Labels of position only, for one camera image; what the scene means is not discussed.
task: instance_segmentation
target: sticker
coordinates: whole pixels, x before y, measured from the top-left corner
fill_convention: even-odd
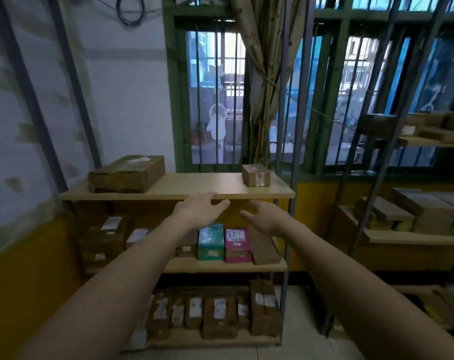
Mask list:
[[[226,230],[227,241],[228,242],[244,242],[245,241],[245,231],[244,230]]]
[[[227,312],[227,305],[225,304],[225,298],[216,298],[213,300],[215,309],[213,311],[213,317],[216,320],[223,320],[225,313]]]
[[[202,298],[192,298],[190,300],[190,317],[202,317]]]
[[[412,136],[413,134],[415,134],[415,128],[416,128],[415,125],[405,125],[402,128],[401,135],[403,135],[403,136]]]
[[[101,230],[116,230],[121,220],[121,216],[109,217],[102,226]]]
[[[97,260],[105,260],[106,257],[105,257],[105,254],[102,252],[100,254],[95,254],[95,258],[93,259],[93,261],[97,261]]]
[[[127,242],[138,242],[143,239],[149,232],[148,228],[136,228],[128,238]]]
[[[264,294],[263,301],[264,301],[266,307],[278,307],[277,306],[277,296],[272,296],[270,294]]]
[[[167,319],[167,304],[168,304],[168,298],[162,298],[157,301],[157,310],[153,314],[154,320],[166,320]]]
[[[214,257],[218,258],[220,256],[220,254],[217,250],[207,250],[207,256],[214,256]]]
[[[172,323],[181,325],[184,321],[184,306],[174,305],[174,311],[172,312]]]
[[[141,163],[141,162],[150,162],[150,158],[147,156],[143,156],[141,158],[128,160],[126,163]]]
[[[248,305],[247,304],[238,304],[238,315],[239,316],[248,316]]]
[[[255,293],[255,303],[257,303],[260,306],[265,306],[265,302],[264,302],[264,299],[263,299],[263,294]]]
[[[255,186],[265,187],[265,172],[255,173]]]

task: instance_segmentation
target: floor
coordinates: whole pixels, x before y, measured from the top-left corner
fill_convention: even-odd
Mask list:
[[[326,339],[314,325],[305,290],[289,286],[282,346],[223,349],[146,350],[122,354],[118,360],[363,360],[350,340]]]

